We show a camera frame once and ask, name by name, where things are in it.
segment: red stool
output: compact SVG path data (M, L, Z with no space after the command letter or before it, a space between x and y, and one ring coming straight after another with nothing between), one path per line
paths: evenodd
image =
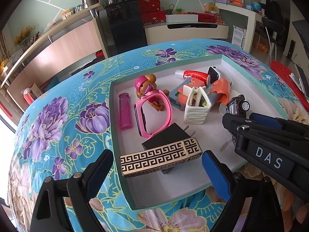
M302 105L304 106L304 108L306 109L307 112L309 112L309 104L305 98L304 93L299 90L299 88L297 87L297 85L294 83L294 81L290 78L290 74L292 73L292 71L287 68L286 66L284 66L283 64L276 62L276 61L272 61L270 63L270 68L277 73L277 75L284 81L287 83L287 85L291 88L291 90L295 93L295 95L297 96L297 98L299 99L300 102L302 102Z

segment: gold patterned box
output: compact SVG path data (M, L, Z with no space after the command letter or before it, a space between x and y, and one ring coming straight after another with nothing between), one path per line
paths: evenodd
M187 138L165 146L120 156L121 171L124 177L134 177L197 159L202 153L197 139Z

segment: screw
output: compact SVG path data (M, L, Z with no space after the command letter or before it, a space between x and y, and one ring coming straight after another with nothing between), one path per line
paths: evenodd
M270 179L268 176L265 176L265 177L264 177L264 181L265 181L265 182L270 182L271 179Z
M49 177L45 178L44 182L49 183L51 180L52 180L52 178L49 176Z
M242 177L241 173L234 173L233 175L236 179L240 179Z
M248 130L250 128L250 126L248 125L241 125L240 126L243 130Z
M80 177L81 177L81 172L75 173L75 174L73 175L73 177L74 177L75 179L80 178Z

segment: purple lighter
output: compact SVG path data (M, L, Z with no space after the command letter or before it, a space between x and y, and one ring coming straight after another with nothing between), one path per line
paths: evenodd
M119 123L121 130L132 128L130 97L126 92L119 95Z

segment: floral tablecloth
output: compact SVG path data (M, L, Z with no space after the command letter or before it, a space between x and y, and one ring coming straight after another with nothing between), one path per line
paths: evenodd
M289 118L309 123L299 100L273 71L227 42L175 41L114 56L58 84L23 115L14 141L8 193L18 229L29 231L36 198L47 176L56 180L69 178L94 162L104 149L113 149L109 123L111 81L153 66L216 54L226 55L250 73L279 99ZM261 172L254 170L254 175ZM69 198L65 198L65 204L74 230L81 231ZM113 166L90 205L106 231L185 232L209 231L225 203L210 187L161 208L132 211Z

